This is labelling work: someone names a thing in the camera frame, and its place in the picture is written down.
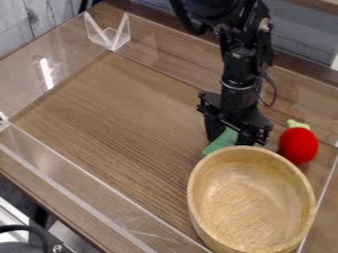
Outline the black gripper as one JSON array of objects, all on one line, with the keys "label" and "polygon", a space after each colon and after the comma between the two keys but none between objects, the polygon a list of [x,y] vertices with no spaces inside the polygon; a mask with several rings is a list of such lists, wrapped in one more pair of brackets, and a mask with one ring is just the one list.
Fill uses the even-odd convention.
[{"label": "black gripper", "polygon": [[259,111],[262,85],[263,80],[258,78],[250,86],[222,83],[220,93],[199,93],[196,111],[203,115],[210,142],[230,128],[238,132],[238,145],[269,143],[274,125]]}]

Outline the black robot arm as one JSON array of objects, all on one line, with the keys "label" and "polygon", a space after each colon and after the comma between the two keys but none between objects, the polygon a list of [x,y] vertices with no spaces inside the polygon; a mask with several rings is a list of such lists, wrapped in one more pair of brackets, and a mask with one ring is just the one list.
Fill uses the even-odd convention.
[{"label": "black robot arm", "polygon": [[200,92],[196,110],[203,114],[208,140],[232,129],[238,145],[265,145],[274,129],[259,111],[262,88],[274,80],[273,21],[263,0],[168,0],[187,29],[219,39],[223,73],[218,93]]}]

